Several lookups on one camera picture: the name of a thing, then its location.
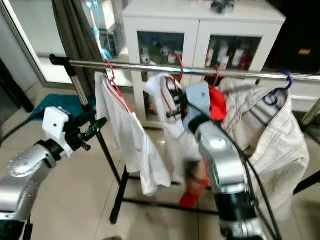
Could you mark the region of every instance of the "white cabinet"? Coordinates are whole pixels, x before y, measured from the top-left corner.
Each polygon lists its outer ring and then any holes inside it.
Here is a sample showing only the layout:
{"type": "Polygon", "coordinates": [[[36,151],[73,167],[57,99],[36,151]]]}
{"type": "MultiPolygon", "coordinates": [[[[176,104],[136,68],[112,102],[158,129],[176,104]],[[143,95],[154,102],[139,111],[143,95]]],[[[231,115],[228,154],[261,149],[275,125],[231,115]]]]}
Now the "white cabinet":
{"type": "MultiPolygon", "coordinates": [[[[168,52],[182,55],[183,65],[260,71],[285,17],[267,2],[236,1],[228,15],[214,13],[211,1],[135,0],[123,11],[129,61],[179,65],[168,52]]],[[[147,72],[132,72],[137,115],[146,127],[160,127],[144,90],[147,72]]],[[[181,84],[201,76],[184,75],[181,84]]]]}

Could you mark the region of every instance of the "wall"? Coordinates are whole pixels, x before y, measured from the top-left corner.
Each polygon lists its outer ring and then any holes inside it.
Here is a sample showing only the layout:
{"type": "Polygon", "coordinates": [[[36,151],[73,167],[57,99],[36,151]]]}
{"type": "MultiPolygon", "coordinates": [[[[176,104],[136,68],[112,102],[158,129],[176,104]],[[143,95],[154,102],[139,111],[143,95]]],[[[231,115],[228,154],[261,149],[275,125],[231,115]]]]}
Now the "wall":
{"type": "Polygon", "coordinates": [[[47,57],[50,54],[66,56],[50,0],[10,0],[9,2],[39,57],[47,57]]]}
{"type": "Polygon", "coordinates": [[[39,79],[1,12],[0,33],[0,58],[16,83],[23,91],[26,91],[39,79]]]}

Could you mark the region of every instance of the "tile floor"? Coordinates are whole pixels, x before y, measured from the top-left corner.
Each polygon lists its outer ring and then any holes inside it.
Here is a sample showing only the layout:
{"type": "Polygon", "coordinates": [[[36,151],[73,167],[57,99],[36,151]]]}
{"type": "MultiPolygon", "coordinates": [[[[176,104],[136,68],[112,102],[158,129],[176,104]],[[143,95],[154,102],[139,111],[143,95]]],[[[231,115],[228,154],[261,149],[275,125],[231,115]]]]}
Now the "tile floor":
{"type": "MultiPolygon", "coordinates": [[[[28,93],[34,104],[39,104],[49,93],[75,94],[72,90],[47,89],[36,86],[28,93]]],[[[16,112],[3,126],[2,134],[22,122],[28,116],[23,109],[16,112]]],[[[102,130],[118,172],[121,175],[124,162],[113,147],[111,130],[102,130]]],[[[150,130],[149,135],[163,156],[164,136],[161,131],[150,130]]],[[[0,179],[5,166],[14,154],[21,152],[40,139],[44,139],[41,122],[33,121],[7,139],[0,148],[0,179]]],[[[306,138],[311,161],[305,177],[320,169],[320,148],[306,138]]],[[[178,210],[138,206],[123,203],[117,224],[109,222],[115,202],[118,184],[104,158],[96,139],[89,144],[89,152],[79,150],[69,159],[61,160],[43,182],[33,211],[34,229],[32,240],[104,240],[120,236],[123,240],[218,240],[218,218],[212,215],[186,213],[178,210]]],[[[183,189],[175,186],[161,188],[152,199],[177,203],[183,189]]],[[[138,182],[129,181],[126,197],[145,198],[138,182]]],[[[214,209],[212,194],[206,192],[199,206],[214,209]]],[[[296,195],[292,213],[280,222],[284,240],[320,239],[320,184],[296,195]]]]}

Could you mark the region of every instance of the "clothes rack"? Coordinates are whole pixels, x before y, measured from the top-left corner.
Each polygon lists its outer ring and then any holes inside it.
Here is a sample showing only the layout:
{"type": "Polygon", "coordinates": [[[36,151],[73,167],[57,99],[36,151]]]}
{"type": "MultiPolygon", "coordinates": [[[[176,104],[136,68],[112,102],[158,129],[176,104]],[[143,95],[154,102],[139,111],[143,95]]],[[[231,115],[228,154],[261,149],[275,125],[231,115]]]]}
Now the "clothes rack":
{"type": "MultiPolygon", "coordinates": [[[[83,67],[83,68],[93,68],[93,69],[109,69],[110,66],[106,62],[100,61],[86,61],[86,60],[77,60],[77,59],[70,59],[67,57],[56,57],[55,55],[50,55],[50,61],[53,65],[64,66],[68,76],[70,77],[72,84],[75,87],[77,95],[81,101],[83,110],[86,112],[90,109],[88,104],[87,97],[84,93],[84,90],[81,86],[81,83],[76,75],[76,72],[73,67],[83,67]]],[[[171,65],[146,65],[146,64],[132,64],[132,63],[117,63],[113,62],[112,66],[114,69],[125,69],[131,71],[153,71],[153,72],[168,72],[168,73],[181,73],[182,70],[180,67],[171,66],[171,65]]],[[[183,68],[184,74],[193,74],[193,75],[206,75],[206,76],[214,76],[217,72],[215,69],[212,68],[183,68]]],[[[286,80],[287,75],[284,73],[278,72],[258,72],[258,71],[238,71],[238,70],[220,70],[219,75],[222,77],[233,77],[233,78],[252,78],[252,79],[260,79],[260,80],[286,80]]],[[[306,82],[313,82],[313,83],[320,83],[320,76],[319,75],[308,75],[308,74],[292,74],[292,78],[294,81],[306,81],[306,82]]],[[[126,198],[124,197],[128,180],[139,181],[140,178],[136,176],[130,176],[127,172],[126,167],[124,167],[124,171],[122,174],[122,178],[120,178],[117,168],[114,164],[112,156],[108,150],[106,142],[99,132],[97,134],[98,141],[101,145],[101,148],[104,152],[104,155],[110,165],[110,168],[114,174],[116,181],[119,184],[119,190],[115,199],[115,203],[110,215],[110,222],[115,224],[118,220],[120,208],[122,202],[144,205],[144,206],[152,206],[152,207],[161,207],[161,208],[168,208],[168,209],[175,209],[175,210],[182,210],[187,212],[193,213],[202,213],[202,214],[211,214],[211,215],[219,215],[217,211],[210,211],[198,208],[187,208],[181,207],[179,205],[168,204],[168,203],[161,203],[161,202],[153,202],[153,201],[142,201],[134,198],[126,198]]],[[[319,176],[314,179],[307,181],[306,180],[302,184],[299,185],[299,189],[295,190],[294,193],[301,192],[302,190],[310,187],[311,185],[317,183],[319,181],[319,176]]]]}

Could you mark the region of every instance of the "curtain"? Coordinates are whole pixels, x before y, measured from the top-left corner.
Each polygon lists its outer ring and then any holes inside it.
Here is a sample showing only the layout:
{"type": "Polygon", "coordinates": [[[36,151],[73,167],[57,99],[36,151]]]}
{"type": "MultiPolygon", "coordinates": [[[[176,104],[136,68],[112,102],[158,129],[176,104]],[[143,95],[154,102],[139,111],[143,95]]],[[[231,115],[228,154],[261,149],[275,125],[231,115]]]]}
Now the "curtain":
{"type": "MultiPolygon", "coordinates": [[[[53,13],[66,56],[72,59],[102,61],[96,39],[80,0],[52,0],[53,13]]],[[[74,67],[87,96],[95,95],[97,69],[74,67]]]]}

